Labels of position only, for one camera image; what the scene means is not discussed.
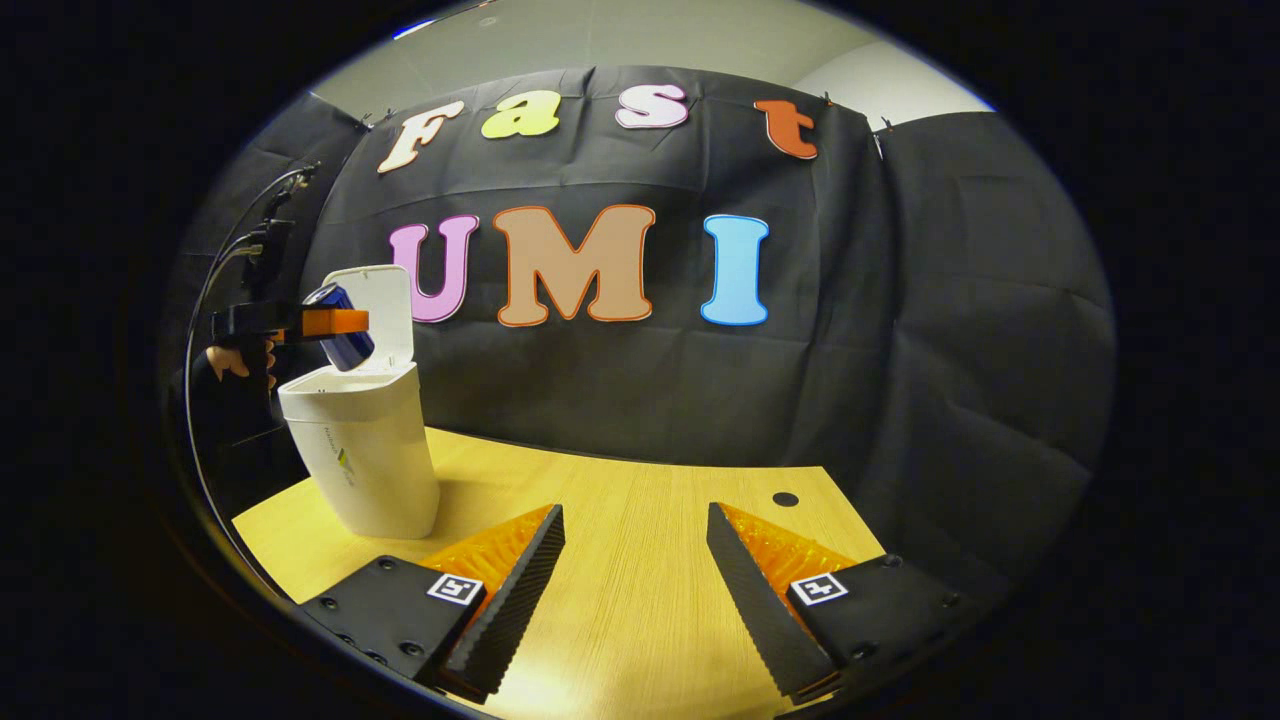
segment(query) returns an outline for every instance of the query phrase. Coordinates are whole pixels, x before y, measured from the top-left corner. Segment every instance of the white wall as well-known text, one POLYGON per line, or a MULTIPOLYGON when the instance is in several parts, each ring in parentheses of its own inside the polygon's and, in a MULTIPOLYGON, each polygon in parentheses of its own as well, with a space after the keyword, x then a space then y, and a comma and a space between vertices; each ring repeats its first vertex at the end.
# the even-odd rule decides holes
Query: white wall
POLYGON ((873 131, 881 117, 893 124, 946 113, 992 111, 992 108, 929 64, 883 40, 850 50, 794 86, 867 115, 873 131))
POLYGON ((790 86, 876 40, 795 0, 520 0, 387 38, 312 92, 356 118, 378 119, 387 108, 462 87, 582 65, 669 65, 790 86))

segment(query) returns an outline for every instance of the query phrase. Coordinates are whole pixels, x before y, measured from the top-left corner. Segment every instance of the blue can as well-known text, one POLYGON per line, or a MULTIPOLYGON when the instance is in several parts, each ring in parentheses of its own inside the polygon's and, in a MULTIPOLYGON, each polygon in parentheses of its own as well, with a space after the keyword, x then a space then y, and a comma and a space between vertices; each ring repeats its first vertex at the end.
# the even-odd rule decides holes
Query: blue can
MULTIPOLYGON (((347 291, 338 283, 329 283, 312 292, 302 301, 303 305, 317 305, 335 307, 340 310, 355 310, 347 291)), ((367 332, 335 334, 329 340, 321 340, 320 347, 325 356, 343 373, 353 370, 361 363, 369 360, 374 354, 374 338, 367 332)))

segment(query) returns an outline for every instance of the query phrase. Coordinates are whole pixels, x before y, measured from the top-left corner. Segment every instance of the cable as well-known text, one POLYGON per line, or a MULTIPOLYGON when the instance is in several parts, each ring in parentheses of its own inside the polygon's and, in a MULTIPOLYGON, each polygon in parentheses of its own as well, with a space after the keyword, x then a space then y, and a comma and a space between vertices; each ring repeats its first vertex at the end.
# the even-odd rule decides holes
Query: cable
MULTIPOLYGON (((275 594, 279 593, 274 589, 274 585, 265 578, 262 578, 262 575, 257 571, 257 568, 255 566, 253 562, 248 561, 250 557, 248 551, 243 547, 238 533, 232 532, 232 529, 227 527, 227 521, 223 520, 223 514, 218 511, 218 505, 214 502, 214 496, 209 491, 209 482, 205 479, 205 470, 200 462, 200 454, 196 451, 196 428, 191 420, 191 350, 196 337, 196 323, 200 320, 200 311, 205 306, 205 297, 209 295, 209 290, 212 287, 214 281, 218 278, 218 275, 221 274, 223 268, 225 268, 227 264, 230 263, 230 260, 234 258, 239 258, 242 255, 257 255, 262 252, 261 245, 239 247, 239 245, 250 241, 251 238, 261 237, 260 232, 259 233, 250 232, 233 241, 232 236, 236 234, 236 229, 241 225, 241 223, 244 222, 244 218, 248 217, 250 211, 253 210, 253 208, 259 204, 259 201, 262 200, 262 197, 265 197, 266 193, 270 192, 273 188, 275 188, 278 184, 297 176, 310 177, 311 173, 314 173, 315 170, 316 165, 307 165, 305 168, 289 170, 283 176, 271 181, 266 187, 262 188, 261 192, 257 193, 257 196, 253 197, 252 201, 250 201, 250 204, 244 208, 244 211, 241 213, 239 218, 236 219, 236 223, 232 225, 230 231, 227 232, 227 237, 224 237, 223 242, 219 245, 218 252, 214 254, 214 263, 209 268, 209 272, 205 274, 205 282, 201 284, 200 295, 196 297, 196 306, 191 311, 191 320, 187 323, 187 351, 183 355, 183 366, 182 366, 182 401, 183 401, 183 407, 187 411, 187 439, 191 442, 191 452, 195 456, 196 477, 200 478, 200 488, 205 493, 205 501, 209 502, 209 507, 210 510, 212 510, 214 519, 218 520, 218 525, 219 528, 221 528, 223 536, 228 541, 230 541, 232 547, 236 548, 236 552, 239 553, 241 559, 246 560, 244 564, 246 566, 248 566, 250 571, 253 573, 253 577, 257 578, 259 582, 261 582, 266 588, 271 589, 271 592, 274 592, 275 594)), ((293 190, 297 190, 297 182, 298 181, 294 181, 294 184, 287 192, 293 192, 293 190)))

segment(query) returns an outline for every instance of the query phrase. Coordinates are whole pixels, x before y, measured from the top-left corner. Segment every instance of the white trash can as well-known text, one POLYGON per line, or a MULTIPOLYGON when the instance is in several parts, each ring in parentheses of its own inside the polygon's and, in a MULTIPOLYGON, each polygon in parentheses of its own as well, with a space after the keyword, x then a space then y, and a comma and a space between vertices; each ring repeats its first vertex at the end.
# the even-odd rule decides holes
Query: white trash can
POLYGON ((410 278, 399 265, 338 270, 325 278, 369 311, 374 354, 280 386, 280 407, 302 461, 351 532, 416 539, 435 525, 440 488, 426 445, 410 278))

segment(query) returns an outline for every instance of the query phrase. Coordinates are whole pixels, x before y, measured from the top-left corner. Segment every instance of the pink letter u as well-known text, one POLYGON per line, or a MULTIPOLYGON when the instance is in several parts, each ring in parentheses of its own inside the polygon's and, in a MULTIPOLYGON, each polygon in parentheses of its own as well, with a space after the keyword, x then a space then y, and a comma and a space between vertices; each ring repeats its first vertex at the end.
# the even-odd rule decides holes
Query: pink letter u
POLYGON ((404 225, 392 232, 392 261, 408 270, 412 287, 413 319, 420 323, 439 323, 462 307, 467 292, 467 242, 480 227, 475 215, 454 215, 442 222, 444 236, 444 286, 435 295, 426 295, 419 286, 419 249, 426 240, 426 225, 404 225))

